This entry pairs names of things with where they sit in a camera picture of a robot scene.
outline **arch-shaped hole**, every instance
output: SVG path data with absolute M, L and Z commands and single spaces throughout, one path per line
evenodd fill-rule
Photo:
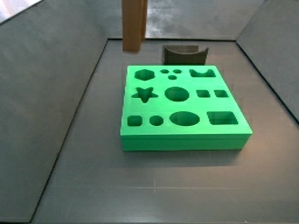
M 170 81 L 174 81 L 174 80 L 177 79 L 177 77 L 176 77 L 174 75 L 169 75 L 169 76 L 168 76 L 168 79 L 169 79 Z
M 142 124 L 142 117 L 140 115 L 130 115 L 126 118 L 126 126 L 129 127 L 137 127 Z
M 196 72 L 193 69 L 189 70 L 189 73 L 190 73 L 190 77 L 193 78 L 206 78 L 206 77 L 216 77 L 213 71 L 209 69 L 205 73 L 198 73 Z
M 149 123 L 150 123 L 153 126 L 160 126 L 160 125 L 164 123 L 164 119 L 162 119 L 158 115 L 153 115 L 153 116 L 149 118 Z
M 192 126 L 200 121 L 198 116 L 188 111 L 172 113 L 169 119 L 172 123 L 180 126 Z
M 188 91 L 181 87 L 169 87 L 164 91 L 168 100 L 173 102 L 184 102 L 189 98 Z

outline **green foam block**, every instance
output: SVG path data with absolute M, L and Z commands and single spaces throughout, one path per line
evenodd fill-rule
M 252 135 L 214 66 L 129 66 L 124 151 L 240 150 Z

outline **square hole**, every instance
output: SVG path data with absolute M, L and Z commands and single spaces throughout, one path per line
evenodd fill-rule
M 140 115 L 130 115 L 126 118 L 126 126 L 129 127 L 137 127 L 142 124 L 142 117 Z
M 238 124 L 238 121 L 229 111 L 208 112 L 209 123 L 213 125 Z
M 198 97 L 202 97 L 202 98 L 210 97 L 208 90 L 196 90 L 196 93 Z
M 214 95 L 220 98 L 229 97 L 225 90 L 213 90 Z

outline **gray floor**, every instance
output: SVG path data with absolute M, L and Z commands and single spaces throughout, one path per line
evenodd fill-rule
M 122 152 L 128 65 L 161 63 L 161 45 L 209 47 L 253 130 L 241 151 Z M 299 222 L 299 129 L 233 42 L 108 41 L 33 222 Z
M 299 122 L 297 12 L 299 1 L 268 0 L 237 43 Z

